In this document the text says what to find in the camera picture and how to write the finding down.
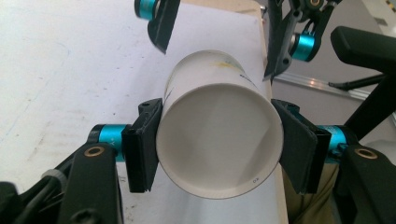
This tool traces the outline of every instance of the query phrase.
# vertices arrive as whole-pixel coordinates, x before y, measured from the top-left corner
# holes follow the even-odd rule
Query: white cup
[[[232,56],[184,58],[169,77],[157,132],[168,176],[199,197],[225,199],[260,185],[283,146],[279,115]]]

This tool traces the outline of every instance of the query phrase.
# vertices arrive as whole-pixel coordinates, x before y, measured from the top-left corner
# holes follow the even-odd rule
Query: khaki pants
[[[337,164],[324,164],[318,193],[300,195],[283,172],[289,223],[333,224],[330,195],[338,174]]]

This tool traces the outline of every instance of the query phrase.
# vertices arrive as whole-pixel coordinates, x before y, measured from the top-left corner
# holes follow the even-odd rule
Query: white table surface
[[[181,5],[166,55],[149,42],[133,1],[3,1],[0,6],[0,181],[29,189],[80,147],[97,123],[133,123],[163,97],[186,55],[233,55],[264,95],[260,21]],[[279,223],[274,175],[253,191],[213,201],[179,189],[159,166],[152,192],[131,194],[117,164],[126,223]]]

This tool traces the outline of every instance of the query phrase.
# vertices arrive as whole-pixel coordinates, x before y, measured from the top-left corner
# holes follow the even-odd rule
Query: gray floor
[[[288,7],[287,2],[285,1],[283,4],[284,11]],[[322,38],[322,46],[315,59],[310,63],[294,60],[287,72],[331,82],[344,82],[378,74],[374,70],[350,66],[338,60],[330,43],[330,33],[339,25],[381,33],[375,19],[370,15],[361,0],[343,1],[332,14]],[[302,29],[302,26],[299,26],[296,31]],[[364,88],[364,90],[370,91],[372,88]],[[276,99],[297,104],[301,108],[302,114],[315,124],[344,124],[361,104],[360,100],[280,81],[274,82],[273,94]],[[391,118],[384,120],[375,130],[364,137],[361,143],[366,144],[379,139],[396,140],[396,128]]]

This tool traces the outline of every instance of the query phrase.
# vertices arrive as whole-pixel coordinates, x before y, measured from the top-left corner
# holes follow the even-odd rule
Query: blue joint
[[[126,124],[107,124],[102,128],[99,135],[100,143],[108,143],[116,149],[116,161],[124,161],[122,155],[122,136]]]
[[[333,125],[318,125],[318,128],[332,134],[325,163],[340,163],[340,159],[347,149],[347,139],[343,131]]]
[[[140,17],[151,21],[154,18],[157,0],[140,0],[139,14]]]
[[[315,38],[310,34],[300,34],[297,48],[291,57],[300,61],[306,61],[315,45]]]

